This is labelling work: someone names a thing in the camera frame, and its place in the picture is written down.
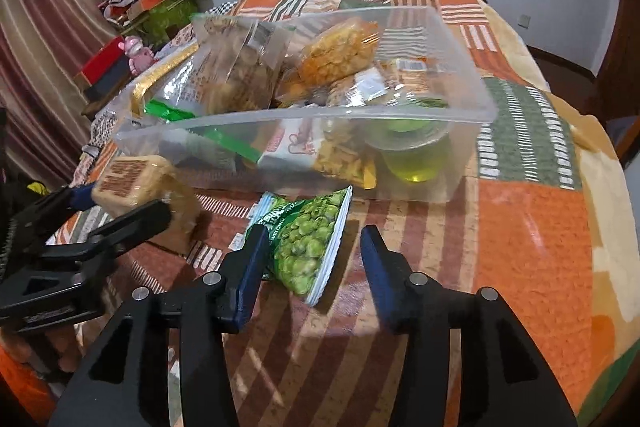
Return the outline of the orange sleeve forearm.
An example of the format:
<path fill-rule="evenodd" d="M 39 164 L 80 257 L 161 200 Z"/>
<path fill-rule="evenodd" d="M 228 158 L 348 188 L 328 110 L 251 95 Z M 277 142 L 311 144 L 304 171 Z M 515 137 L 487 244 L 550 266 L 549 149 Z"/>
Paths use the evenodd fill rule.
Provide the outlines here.
<path fill-rule="evenodd" d="M 48 384 L 29 364 L 32 348 L 21 337 L 1 329 L 1 376 L 18 403 L 38 426 L 47 426 L 55 408 Z"/>

